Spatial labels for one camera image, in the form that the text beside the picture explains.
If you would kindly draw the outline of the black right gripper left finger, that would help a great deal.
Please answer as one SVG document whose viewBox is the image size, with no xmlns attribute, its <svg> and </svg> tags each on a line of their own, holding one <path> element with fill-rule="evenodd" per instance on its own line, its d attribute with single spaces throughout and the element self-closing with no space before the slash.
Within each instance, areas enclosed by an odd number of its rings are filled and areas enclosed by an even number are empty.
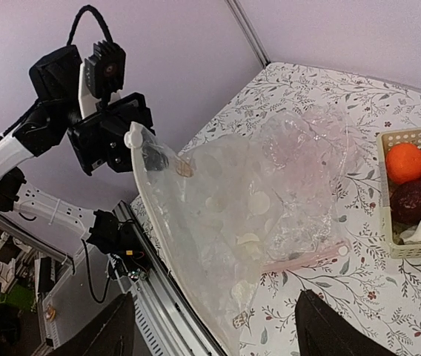
<svg viewBox="0 0 421 356">
<path fill-rule="evenodd" d="M 132 355 L 135 306 L 131 293 L 116 297 L 76 336 L 49 355 Z"/>
</svg>

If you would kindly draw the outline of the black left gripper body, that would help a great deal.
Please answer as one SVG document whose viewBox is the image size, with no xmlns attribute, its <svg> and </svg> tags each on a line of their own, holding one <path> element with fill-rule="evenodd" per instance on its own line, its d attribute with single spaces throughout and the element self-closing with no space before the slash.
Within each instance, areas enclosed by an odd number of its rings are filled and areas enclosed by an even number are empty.
<svg viewBox="0 0 421 356">
<path fill-rule="evenodd" d="M 67 135 L 82 170 L 90 176 L 103 164 L 116 173 L 131 172 L 130 149 L 125 134 L 132 122 L 153 130 L 153 120 L 145 96 L 132 93 L 72 125 Z"/>
</svg>

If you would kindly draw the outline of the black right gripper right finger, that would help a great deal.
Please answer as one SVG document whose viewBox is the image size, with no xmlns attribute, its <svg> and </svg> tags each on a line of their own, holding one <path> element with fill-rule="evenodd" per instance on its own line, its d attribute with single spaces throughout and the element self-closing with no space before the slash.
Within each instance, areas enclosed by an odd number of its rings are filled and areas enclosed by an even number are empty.
<svg viewBox="0 0 421 356">
<path fill-rule="evenodd" d="M 355 329 L 310 289 L 295 306 L 299 353 L 304 356 L 383 356 L 393 352 Z"/>
</svg>

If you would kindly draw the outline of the clear white-dotted zip bag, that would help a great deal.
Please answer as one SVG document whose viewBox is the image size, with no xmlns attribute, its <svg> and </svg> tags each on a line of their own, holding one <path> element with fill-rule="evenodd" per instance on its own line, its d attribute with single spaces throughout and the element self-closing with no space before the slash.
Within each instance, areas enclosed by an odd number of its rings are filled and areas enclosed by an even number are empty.
<svg viewBox="0 0 421 356">
<path fill-rule="evenodd" d="M 270 117 L 178 154 L 145 126 L 125 145 L 160 253 L 229 355 L 262 267 L 341 241 L 334 191 L 357 166 L 357 129 L 335 106 Z"/>
</svg>

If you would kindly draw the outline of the clear pink-zipper zip bag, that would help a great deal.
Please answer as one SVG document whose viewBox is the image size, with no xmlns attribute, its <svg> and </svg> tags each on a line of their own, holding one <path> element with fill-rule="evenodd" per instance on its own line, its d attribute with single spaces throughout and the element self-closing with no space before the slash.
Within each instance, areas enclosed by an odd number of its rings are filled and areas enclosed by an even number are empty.
<svg viewBox="0 0 421 356">
<path fill-rule="evenodd" d="M 318 263 L 320 260 L 332 259 L 339 256 L 345 256 L 350 251 L 350 243 L 347 239 L 343 238 L 341 241 L 323 248 L 320 251 L 304 252 L 296 254 L 295 258 L 289 260 L 271 262 L 262 267 L 262 273 L 269 273 L 272 271 L 278 272 L 285 269 L 297 270 L 305 266 Z"/>
</svg>

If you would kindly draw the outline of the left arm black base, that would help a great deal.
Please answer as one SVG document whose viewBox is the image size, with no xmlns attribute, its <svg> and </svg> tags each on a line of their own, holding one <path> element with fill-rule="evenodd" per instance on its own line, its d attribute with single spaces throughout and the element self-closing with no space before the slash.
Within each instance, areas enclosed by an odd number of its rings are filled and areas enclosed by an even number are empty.
<svg viewBox="0 0 421 356">
<path fill-rule="evenodd" d="M 128 277 L 146 280 L 152 267 L 132 218 L 119 220 L 112 212 L 96 210 L 87 229 L 87 244 L 95 246 L 110 258 L 109 274 L 114 280 Z"/>
</svg>

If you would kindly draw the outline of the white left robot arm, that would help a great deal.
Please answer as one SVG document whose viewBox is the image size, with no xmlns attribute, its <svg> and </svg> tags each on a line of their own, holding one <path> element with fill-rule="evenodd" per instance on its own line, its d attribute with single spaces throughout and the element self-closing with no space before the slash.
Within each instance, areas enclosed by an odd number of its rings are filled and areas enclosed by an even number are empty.
<svg viewBox="0 0 421 356">
<path fill-rule="evenodd" d="M 150 109 L 141 93 L 118 99 L 84 119 L 72 100 L 35 102 L 0 137 L 0 211 L 42 217 L 107 250 L 120 245 L 122 222 L 113 213 L 80 208 L 46 194 L 26 180 L 19 165 L 41 156 L 68 136 L 86 175 L 103 165 L 116 173 L 130 172 L 132 160 L 124 138 L 132 122 L 148 129 L 153 127 Z"/>
</svg>

